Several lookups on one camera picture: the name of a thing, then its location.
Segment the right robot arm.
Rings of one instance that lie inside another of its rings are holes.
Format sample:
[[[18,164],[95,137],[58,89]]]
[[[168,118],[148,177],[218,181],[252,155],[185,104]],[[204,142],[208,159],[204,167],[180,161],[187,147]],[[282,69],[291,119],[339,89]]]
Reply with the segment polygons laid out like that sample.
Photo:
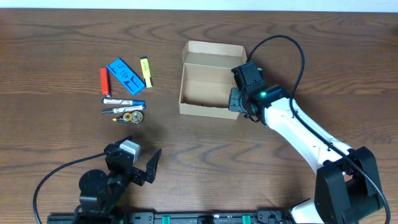
[[[316,175],[315,196],[289,209],[286,223],[358,223],[387,207],[374,154],[353,149],[309,118],[254,62],[233,68],[229,110],[279,133]]]

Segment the orange stapler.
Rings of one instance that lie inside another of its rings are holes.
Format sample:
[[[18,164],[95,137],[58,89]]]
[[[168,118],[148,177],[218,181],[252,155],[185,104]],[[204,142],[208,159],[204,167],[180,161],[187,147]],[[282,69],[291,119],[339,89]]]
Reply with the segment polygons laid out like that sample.
[[[111,89],[109,85],[109,75],[108,69],[106,67],[100,68],[100,80],[101,80],[101,92],[102,94],[110,98],[111,97]]]

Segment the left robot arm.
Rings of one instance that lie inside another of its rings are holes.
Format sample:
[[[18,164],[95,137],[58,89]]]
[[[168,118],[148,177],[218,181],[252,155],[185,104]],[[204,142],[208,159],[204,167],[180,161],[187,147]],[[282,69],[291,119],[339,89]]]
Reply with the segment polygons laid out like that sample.
[[[129,215],[118,203],[129,184],[153,183],[162,153],[159,149],[146,164],[146,170],[134,167],[141,151],[140,145],[128,136],[108,144],[104,149],[109,173],[99,169],[84,173],[79,181],[80,212],[75,223],[129,223]]]

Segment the blue whiteboard duster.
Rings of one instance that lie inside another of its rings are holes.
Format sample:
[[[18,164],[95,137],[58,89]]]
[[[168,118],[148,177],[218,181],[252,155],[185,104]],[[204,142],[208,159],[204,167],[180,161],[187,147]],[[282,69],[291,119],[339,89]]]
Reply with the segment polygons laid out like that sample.
[[[118,57],[106,68],[132,96],[137,95],[145,88],[142,79],[123,59]]]

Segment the brown cardboard box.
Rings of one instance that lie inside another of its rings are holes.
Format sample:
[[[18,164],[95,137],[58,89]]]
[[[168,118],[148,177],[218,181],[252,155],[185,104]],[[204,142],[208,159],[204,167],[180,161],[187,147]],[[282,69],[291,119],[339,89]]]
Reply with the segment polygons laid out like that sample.
[[[182,51],[180,114],[237,119],[229,110],[229,94],[236,87],[231,70],[246,63],[242,45],[189,40]]]

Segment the yellow highlighter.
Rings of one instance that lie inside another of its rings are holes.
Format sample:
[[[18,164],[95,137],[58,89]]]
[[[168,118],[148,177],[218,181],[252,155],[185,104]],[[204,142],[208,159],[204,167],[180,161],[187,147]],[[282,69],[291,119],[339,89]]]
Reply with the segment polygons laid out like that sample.
[[[149,60],[147,57],[142,57],[140,59],[141,63],[141,68],[142,68],[142,74],[144,76],[144,81],[146,83],[146,88],[152,88],[153,87],[153,82],[152,82],[152,75],[150,72],[150,66],[149,66]]]

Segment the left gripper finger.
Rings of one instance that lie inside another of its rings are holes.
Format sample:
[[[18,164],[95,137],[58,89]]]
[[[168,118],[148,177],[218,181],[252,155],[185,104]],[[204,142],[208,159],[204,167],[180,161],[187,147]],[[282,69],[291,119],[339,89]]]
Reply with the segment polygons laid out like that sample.
[[[120,144],[122,144],[124,141],[130,141],[132,139],[132,136],[131,135],[129,135],[129,136],[127,136],[127,137],[125,137],[125,138],[123,138],[123,139],[121,139],[121,140],[118,140],[118,141],[116,141],[115,142],[115,145],[120,145]]]
[[[159,149],[146,164],[145,180],[148,183],[153,183],[155,181],[155,177],[156,177],[156,173],[157,173],[157,166],[159,163],[161,153],[162,153],[162,150]]]

